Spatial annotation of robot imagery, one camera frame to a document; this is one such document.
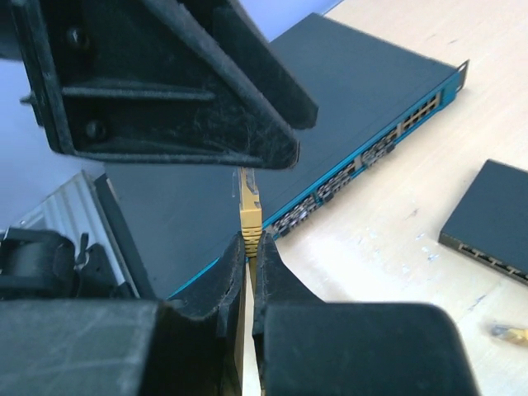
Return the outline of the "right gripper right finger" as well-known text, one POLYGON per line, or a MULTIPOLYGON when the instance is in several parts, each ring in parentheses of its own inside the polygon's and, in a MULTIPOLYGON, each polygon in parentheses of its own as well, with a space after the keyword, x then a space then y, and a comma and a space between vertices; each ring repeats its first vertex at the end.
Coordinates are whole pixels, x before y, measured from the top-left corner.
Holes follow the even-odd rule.
POLYGON ((326 302, 263 234, 252 336, 267 395, 476 395, 464 345, 441 308, 326 302))

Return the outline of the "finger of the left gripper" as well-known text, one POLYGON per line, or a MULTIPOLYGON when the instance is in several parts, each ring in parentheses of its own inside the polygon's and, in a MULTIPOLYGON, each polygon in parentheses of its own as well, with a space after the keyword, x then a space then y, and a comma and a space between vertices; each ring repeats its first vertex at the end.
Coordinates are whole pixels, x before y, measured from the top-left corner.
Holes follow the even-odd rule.
POLYGON ((24 103, 56 153, 293 167, 289 126, 183 1, 15 1, 24 103))
POLYGON ((318 105, 276 57, 239 1, 183 1, 187 11, 294 129, 315 126, 318 105))

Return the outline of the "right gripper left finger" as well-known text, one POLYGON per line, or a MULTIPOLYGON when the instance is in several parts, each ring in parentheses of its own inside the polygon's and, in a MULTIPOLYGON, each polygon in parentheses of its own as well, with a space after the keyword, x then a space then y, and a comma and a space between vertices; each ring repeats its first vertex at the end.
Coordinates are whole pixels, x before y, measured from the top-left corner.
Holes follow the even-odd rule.
POLYGON ((4 395, 239 395, 244 242, 170 301, 83 299, 72 242, 1 236, 4 395))

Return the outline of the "large rack network switch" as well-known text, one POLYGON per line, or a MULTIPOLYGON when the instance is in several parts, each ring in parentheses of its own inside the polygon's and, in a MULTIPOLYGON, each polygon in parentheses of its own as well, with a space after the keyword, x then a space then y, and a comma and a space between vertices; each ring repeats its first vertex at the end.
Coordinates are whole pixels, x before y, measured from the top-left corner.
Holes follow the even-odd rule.
MULTIPOLYGON (((458 67, 318 14, 272 41, 318 103, 299 134, 298 164, 255 173, 262 224, 283 237, 378 162, 462 89, 458 67)), ((233 167, 110 164, 97 181, 130 280, 143 298, 170 299, 208 271, 240 229, 233 167)))

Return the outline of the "aluminium frame rail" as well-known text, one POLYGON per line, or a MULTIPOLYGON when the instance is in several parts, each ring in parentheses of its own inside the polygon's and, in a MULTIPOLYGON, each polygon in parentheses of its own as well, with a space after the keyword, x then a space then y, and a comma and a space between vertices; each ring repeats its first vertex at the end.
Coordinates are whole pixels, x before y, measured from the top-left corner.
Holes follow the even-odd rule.
POLYGON ((34 209, 12 223, 22 229, 51 229, 74 242, 80 251, 80 238, 89 235, 90 244, 105 248, 115 280, 132 284, 125 259, 98 198, 94 179, 82 171, 46 197, 34 209))

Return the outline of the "small black network switch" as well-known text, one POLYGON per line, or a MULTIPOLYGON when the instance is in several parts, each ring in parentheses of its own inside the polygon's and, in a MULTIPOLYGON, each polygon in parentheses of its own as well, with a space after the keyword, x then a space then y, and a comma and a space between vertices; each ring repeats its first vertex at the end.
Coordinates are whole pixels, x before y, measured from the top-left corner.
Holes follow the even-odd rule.
POLYGON ((439 233, 438 242, 527 283, 527 172, 487 160, 439 233))

